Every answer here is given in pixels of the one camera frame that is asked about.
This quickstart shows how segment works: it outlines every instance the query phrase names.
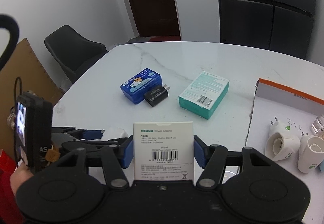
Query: white product box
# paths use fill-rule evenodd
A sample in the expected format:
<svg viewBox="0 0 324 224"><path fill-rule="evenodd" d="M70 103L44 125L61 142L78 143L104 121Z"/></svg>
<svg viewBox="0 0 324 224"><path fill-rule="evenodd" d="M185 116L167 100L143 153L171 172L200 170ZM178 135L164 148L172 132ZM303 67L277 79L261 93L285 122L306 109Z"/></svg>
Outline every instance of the white product box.
<svg viewBox="0 0 324 224"><path fill-rule="evenodd" d="M136 180L193 180L192 122L134 123Z"/></svg>

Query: handheld device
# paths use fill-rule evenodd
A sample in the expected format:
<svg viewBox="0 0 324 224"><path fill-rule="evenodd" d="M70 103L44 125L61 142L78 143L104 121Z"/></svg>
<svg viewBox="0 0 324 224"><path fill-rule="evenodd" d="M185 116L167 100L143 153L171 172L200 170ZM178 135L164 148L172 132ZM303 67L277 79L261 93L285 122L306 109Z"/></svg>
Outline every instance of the handheld device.
<svg viewBox="0 0 324 224"><path fill-rule="evenodd" d="M27 92L16 103L15 159L22 159L35 172L48 165L45 155L52 148L53 105Z"/></svg>

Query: white and teal box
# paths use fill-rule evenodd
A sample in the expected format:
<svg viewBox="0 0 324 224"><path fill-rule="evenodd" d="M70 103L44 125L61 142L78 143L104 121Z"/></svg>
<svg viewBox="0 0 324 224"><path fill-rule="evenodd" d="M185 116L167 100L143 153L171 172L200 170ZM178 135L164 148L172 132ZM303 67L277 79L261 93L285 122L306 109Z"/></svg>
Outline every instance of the white and teal box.
<svg viewBox="0 0 324 224"><path fill-rule="evenodd" d="M228 91L229 80L203 71L180 95L179 104L209 119Z"/></svg>

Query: white table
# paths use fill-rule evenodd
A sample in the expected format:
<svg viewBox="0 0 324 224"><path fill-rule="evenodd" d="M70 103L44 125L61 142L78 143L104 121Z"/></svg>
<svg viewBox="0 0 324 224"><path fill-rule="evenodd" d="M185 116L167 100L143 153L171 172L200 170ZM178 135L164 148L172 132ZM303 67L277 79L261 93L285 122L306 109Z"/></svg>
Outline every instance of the white table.
<svg viewBox="0 0 324 224"><path fill-rule="evenodd" d="M120 85L145 68L162 76L169 97L155 107L134 105ZM205 70L230 80L229 90L209 120L179 106L178 95ZM193 121L206 144L240 151L247 138L259 78L324 98L324 68L272 51L205 42L149 42L115 47L93 65L54 108L53 126L84 129L120 127L132 135L134 122ZM195 179L201 170L195 165Z"/></svg>

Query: white plug adapter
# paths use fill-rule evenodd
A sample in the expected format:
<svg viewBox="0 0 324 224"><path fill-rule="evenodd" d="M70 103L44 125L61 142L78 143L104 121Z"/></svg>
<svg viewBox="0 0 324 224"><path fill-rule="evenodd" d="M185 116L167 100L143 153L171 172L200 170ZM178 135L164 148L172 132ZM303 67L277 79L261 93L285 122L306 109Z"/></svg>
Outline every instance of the white plug adapter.
<svg viewBox="0 0 324 224"><path fill-rule="evenodd" d="M265 156L272 161L279 161L297 153L300 147L300 139L294 135L291 128L279 121L271 122L269 139L265 146Z"/></svg>
<svg viewBox="0 0 324 224"><path fill-rule="evenodd" d="M302 135L300 138L298 169L309 173L324 159L324 140L313 135Z"/></svg>
<svg viewBox="0 0 324 224"><path fill-rule="evenodd" d="M123 137L128 137L128 134L124 129L110 126L108 127L108 129L105 130L105 133L101 138L101 141L108 141L109 139L117 139Z"/></svg>

